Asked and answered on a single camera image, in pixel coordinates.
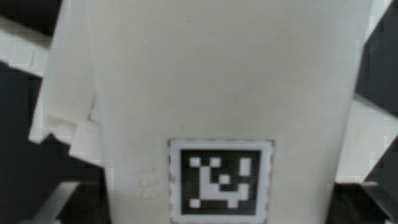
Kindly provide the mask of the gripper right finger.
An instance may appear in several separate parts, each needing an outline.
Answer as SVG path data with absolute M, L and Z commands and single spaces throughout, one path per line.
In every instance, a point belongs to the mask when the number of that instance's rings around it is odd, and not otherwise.
M 375 182 L 335 186 L 327 224 L 398 224 L 398 202 Z

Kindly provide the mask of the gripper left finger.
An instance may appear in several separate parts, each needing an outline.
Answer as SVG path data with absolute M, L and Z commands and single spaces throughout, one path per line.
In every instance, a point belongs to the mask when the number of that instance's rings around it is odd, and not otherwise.
M 63 182 L 36 215 L 18 224 L 111 224 L 104 184 L 100 182 Z

